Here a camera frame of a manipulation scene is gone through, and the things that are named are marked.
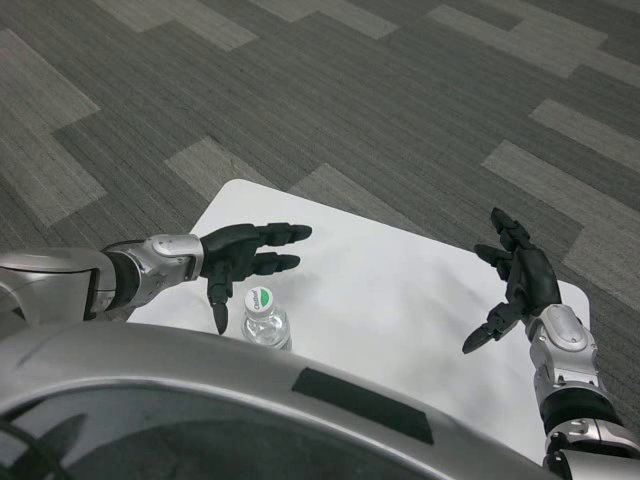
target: plastic water bottle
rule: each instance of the plastic water bottle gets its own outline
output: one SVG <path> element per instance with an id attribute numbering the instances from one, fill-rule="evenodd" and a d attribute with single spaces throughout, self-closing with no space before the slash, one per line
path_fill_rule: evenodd
<path id="1" fill-rule="evenodd" d="M 275 303 L 265 287 L 252 288 L 244 298 L 242 334 L 251 343 L 280 350 L 291 350 L 291 331 L 283 308 Z"/>

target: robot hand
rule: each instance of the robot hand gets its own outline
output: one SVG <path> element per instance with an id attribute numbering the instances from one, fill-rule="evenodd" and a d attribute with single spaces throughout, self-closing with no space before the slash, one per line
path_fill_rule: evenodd
<path id="1" fill-rule="evenodd" d="M 538 315 L 549 305 L 562 303 L 555 272 L 544 252 L 529 241 L 525 228 L 498 208 L 491 212 L 491 223 L 505 250 L 476 245 L 474 251 L 507 282 L 508 303 L 494 307 L 487 322 L 469 335 L 462 347 L 465 354 L 492 338 L 500 340 L 523 317 Z"/>
<path id="2" fill-rule="evenodd" d="M 311 235 L 311 227 L 271 223 L 266 227 L 232 225 L 210 233 L 201 239 L 204 262 L 200 276 L 207 279 L 207 297 L 213 309 L 218 332 L 227 329 L 227 300 L 233 296 L 233 282 L 241 282 L 250 275 L 271 275 L 295 268 L 300 258 L 274 252 L 256 253 L 265 245 L 281 247 L 304 240 Z"/>

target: black panel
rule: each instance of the black panel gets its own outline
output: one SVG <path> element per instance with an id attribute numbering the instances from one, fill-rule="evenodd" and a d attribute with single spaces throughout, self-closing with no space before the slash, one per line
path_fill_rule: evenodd
<path id="1" fill-rule="evenodd" d="M 424 412 L 311 368 L 305 368 L 292 390 L 340 407 L 421 442 L 433 445 Z"/>

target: gray carpet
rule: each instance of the gray carpet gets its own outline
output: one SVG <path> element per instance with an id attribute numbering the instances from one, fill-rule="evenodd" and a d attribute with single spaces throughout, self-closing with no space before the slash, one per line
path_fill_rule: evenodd
<path id="1" fill-rule="evenodd" d="M 0 0 L 0 249 L 185 232 L 232 178 L 466 249 L 498 205 L 640 431 L 639 45 L 635 0 Z"/>

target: white table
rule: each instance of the white table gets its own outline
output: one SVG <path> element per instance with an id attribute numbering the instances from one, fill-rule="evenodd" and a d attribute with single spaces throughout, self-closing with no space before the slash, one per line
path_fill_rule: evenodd
<path id="1" fill-rule="evenodd" d="M 243 180 L 222 188 L 192 233 L 278 221 L 313 227 L 309 239 L 272 249 L 302 263 L 235 284 L 226 335 L 242 338 L 244 295 L 266 286 L 288 312 L 294 353 L 419 399 L 541 461 L 544 431 L 522 324 L 498 343 L 461 351 L 504 300 L 494 269 L 471 252 Z M 560 290 L 588 327 L 585 294 L 566 283 Z M 216 331 L 202 279 L 163 292 L 129 321 Z"/>

